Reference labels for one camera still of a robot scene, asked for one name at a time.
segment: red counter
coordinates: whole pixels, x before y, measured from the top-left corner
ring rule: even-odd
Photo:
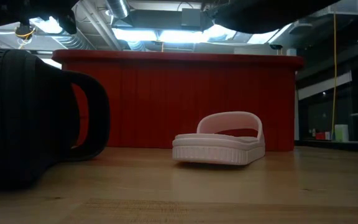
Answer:
[[[248,111],[262,120],[266,150],[293,150],[299,57],[56,50],[52,58],[105,87],[111,110],[108,146],[171,148],[177,134],[194,133],[207,115]],[[78,87],[75,93],[81,142],[88,110],[85,94]]]

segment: red panel wall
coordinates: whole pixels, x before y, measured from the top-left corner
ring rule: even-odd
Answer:
[[[70,61],[63,68],[87,73],[105,87],[108,146],[171,148],[177,134],[195,132],[207,115],[248,111],[262,120],[268,151],[293,150],[295,68],[176,60]],[[77,87],[75,93],[81,142],[88,112],[84,93]]]

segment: wooden table surface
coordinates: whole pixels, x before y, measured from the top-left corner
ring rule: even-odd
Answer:
[[[358,153],[299,147],[227,167],[106,148],[0,192],[0,223],[358,223]]]

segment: ceiling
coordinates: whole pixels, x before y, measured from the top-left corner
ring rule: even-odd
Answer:
[[[98,11],[99,15],[104,20],[103,22],[110,27],[111,18],[106,14],[107,8],[105,0],[89,0],[91,5]],[[201,9],[208,8],[212,4],[222,4],[228,2],[225,0],[191,0],[188,2],[180,2],[175,0],[128,0],[129,5],[133,9],[147,9],[147,10],[164,10],[164,11],[181,11],[182,9]],[[106,43],[106,41],[101,37],[101,34],[95,29],[95,26],[87,18],[84,11],[78,5],[73,7],[73,11],[76,16],[76,24],[78,30],[82,32],[85,38],[90,42],[90,44],[98,50],[111,50],[111,47]],[[290,35],[285,32],[277,40],[277,43],[282,44],[284,49],[294,48],[294,47],[307,47],[314,42],[320,39],[325,38],[327,35],[331,35],[332,22],[330,19],[320,19],[312,21],[314,25],[313,29],[308,30],[307,36],[297,36]],[[343,20],[343,24],[346,25],[352,18],[347,18]],[[330,26],[323,27],[321,24],[330,24]],[[19,26],[19,23],[9,24],[0,27],[0,47],[5,46],[4,48],[13,48],[18,49],[23,44],[22,40],[18,40],[15,36],[14,29]],[[288,30],[291,30],[295,24],[291,25]],[[26,50],[45,50],[52,51],[57,49],[64,49],[65,47],[59,44],[56,40],[51,37],[43,36],[46,33],[42,30],[37,29],[35,35],[31,39],[31,42],[22,46]],[[250,39],[250,34],[241,34],[237,33],[236,36],[225,42],[224,44],[215,43],[198,43],[198,44],[168,44],[164,45],[164,51],[167,52],[198,52],[198,53],[217,53],[217,54],[277,54],[276,50],[272,50],[268,45],[241,45],[245,44]],[[150,51],[161,51],[161,44],[156,44],[155,42],[144,42],[146,49]],[[120,44],[125,45],[125,41],[120,40]]]

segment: white slide sandal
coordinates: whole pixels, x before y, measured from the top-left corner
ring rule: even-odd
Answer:
[[[254,129],[257,137],[215,134],[234,129]],[[265,155],[265,138],[260,119],[248,112],[235,111],[203,118],[196,134],[177,135],[172,157],[182,162],[246,165]]]

